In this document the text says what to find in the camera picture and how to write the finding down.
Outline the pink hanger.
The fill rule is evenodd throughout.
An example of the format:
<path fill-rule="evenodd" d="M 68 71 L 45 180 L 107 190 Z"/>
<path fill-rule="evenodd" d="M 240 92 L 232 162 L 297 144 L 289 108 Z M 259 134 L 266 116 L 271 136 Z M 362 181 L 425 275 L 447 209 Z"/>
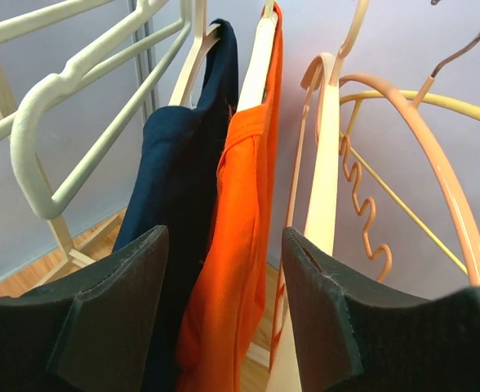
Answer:
<path fill-rule="evenodd" d="M 314 125 L 317 155 L 309 198 L 304 236 L 327 254 L 333 253 L 338 187 L 338 148 L 340 134 L 340 72 L 362 27 L 368 2 L 359 0 L 351 25 L 338 53 L 323 52 L 310 62 L 300 82 L 306 98 L 300 120 L 299 140 L 291 180 L 286 225 L 292 225 L 299 182 L 304 131 L 313 93 L 318 92 L 318 111 Z M 287 282 L 283 264 L 278 268 L 277 291 L 273 312 L 269 380 L 267 391 L 300 391 L 291 314 L 288 310 Z"/>

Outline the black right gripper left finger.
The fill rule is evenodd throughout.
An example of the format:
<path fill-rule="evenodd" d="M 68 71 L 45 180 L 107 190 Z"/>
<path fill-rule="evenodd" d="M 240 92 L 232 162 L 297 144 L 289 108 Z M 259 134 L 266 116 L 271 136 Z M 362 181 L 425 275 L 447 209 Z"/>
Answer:
<path fill-rule="evenodd" d="M 167 228 L 17 298 L 0 297 L 0 391 L 137 391 Z"/>

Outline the orange hanger with metal hook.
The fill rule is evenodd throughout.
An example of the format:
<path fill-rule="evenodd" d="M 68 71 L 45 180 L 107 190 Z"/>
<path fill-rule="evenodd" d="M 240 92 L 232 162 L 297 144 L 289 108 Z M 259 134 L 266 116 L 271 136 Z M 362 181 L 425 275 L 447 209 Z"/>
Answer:
<path fill-rule="evenodd" d="M 368 73 L 347 74 L 339 81 L 341 86 L 349 82 L 358 82 L 367 88 L 365 91 L 343 96 L 340 99 L 341 104 L 347 101 L 354 103 L 350 117 L 352 120 L 358 116 L 362 102 L 371 98 L 385 98 L 401 115 L 419 142 L 437 178 L 451 214 L 463 254 L 461 259 L 457 258 L 434 232 L 392 191 L 386 182 L 351 145 L 352 132 L 347 130 L 340 136 L 339 154 L 342 157 L 342 170 L 346 180 L 353 185 L 351 199 L 355 211 L 359 215 L 363 213 L 368 215 L 362 230 L 362 238 L 367 256 L 371 260 L 374 260 L 378 256 L 385 257 L 384 267 L 378 275 L 380 281 L 383 281 L 392 269 L 393 257 L 388 245 L 381 244 L 378 247 L 372 247 L 370 244 L 369 230 L 376 219 L 376 202 L 372 197 L 366 198 L 363 202 L 358 200 L 358 191 L 362 182 L 363 172 L 368 172 L 394 202 L 431 238 L 454 264 L 468 276 L 471 285 L 480 287 L 480 233 L 476 220 L 474 219 L 468 200 L 465 197 L 464 191 L 447 156 L 444 154 L 442 147 L 437 142 L 424 119 L 420 116 L 418 110 L 420 103 L 428 103 L 480 121 L 479 106 L 471 105 L 461 100 L 455 100 L 448 96 L 430 93 L 435 78 L 443 67 L 470 51 L 479 42 L 480 31 L 464 47 L 441 60 L 417 91 L 400 90 L 391 82 Z"/>

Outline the yellow hanger with metal hook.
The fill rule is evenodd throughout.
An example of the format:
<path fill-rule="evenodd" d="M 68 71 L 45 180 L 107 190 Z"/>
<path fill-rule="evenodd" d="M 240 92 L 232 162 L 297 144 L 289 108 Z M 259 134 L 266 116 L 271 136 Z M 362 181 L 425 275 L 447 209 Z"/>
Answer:
<path fill-rule="evenodd" d="M 353 148 L 459 261 L 463 261 L 438 180 L 402 116 L 385 98 L 350 96 L 342 101 L 342 128 L 351 131 Z M 420 113 L 452 165 L 480 233 L 480 121 L 429 104 L 421 105 Z M 393 254 L 392 278 L 407 271 L 464 277 L 454 261 L 368 171 L 363 173 L 362 196 L 376 200 L 377 217 L 370 237 L 373 243 L 389 245 Z"/>

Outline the orange t shirt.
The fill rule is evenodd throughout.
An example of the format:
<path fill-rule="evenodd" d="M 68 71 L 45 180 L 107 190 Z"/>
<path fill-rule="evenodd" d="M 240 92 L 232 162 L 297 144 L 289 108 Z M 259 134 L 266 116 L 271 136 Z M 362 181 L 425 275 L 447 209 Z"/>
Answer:
<path fill-rule="evenodd" d="M 282 85 L 282 11 L 262 20 L 275 28 L 254 67 L 262 83 L 244 82 L 221 154 L 211 247 L 184 311 L 176 343 L 178 391 L 238 391 L 242 363 L 264 313 L 278 116 Z"/>

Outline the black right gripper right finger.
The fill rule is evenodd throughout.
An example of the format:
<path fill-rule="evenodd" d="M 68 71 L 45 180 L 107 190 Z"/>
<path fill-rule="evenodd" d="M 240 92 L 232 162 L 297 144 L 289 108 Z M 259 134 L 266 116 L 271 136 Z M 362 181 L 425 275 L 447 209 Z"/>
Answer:
<path fill-rule="evenodd" d="M 282 232 L 305 391 L 480 391 L 480 287 L 426 300 Z"/>

